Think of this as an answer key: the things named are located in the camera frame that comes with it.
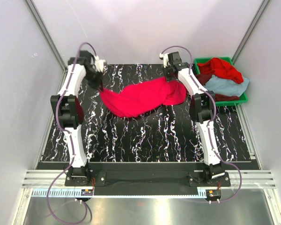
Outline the pink t shirt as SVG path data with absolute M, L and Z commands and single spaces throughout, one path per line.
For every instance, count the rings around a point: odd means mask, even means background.
M 104 88 L 100 92 L 102 102 L 118 117 L 138 117 L 161 105 L 179 105 L 184 103 L 187 91 L 177 81 L 166 81 L 160 77 L 143 83 L 131 84 L 116 93 Z

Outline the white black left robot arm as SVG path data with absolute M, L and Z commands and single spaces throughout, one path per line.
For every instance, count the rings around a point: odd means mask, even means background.
M 79 50 L 78 55 L 68 61 L 67 74 L 61 89 L 50 98 L 54 118 L 69 149 L 70 164 L 65 168 L 67 186 L 86 186 L 94 181 L 82 143 L 84 112 L 78 100 L 78 92 L 83 81 L 87 81 L 95 90 L 103 90 L 105 64 L 105 60 L 89 51 Z

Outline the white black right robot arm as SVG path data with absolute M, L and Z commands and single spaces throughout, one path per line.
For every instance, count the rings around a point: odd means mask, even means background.
M 215 94 L 208 91 L 194 75 L 191 65 L 181 60 L 179 52 L 162 52 L 163 72 L 167 81 L 181 82 L 191 97 L 189 114 L 195 123 L 203 147 L 205 168 L 202 180 L 211 182 L 225 175 L 214 134 Z

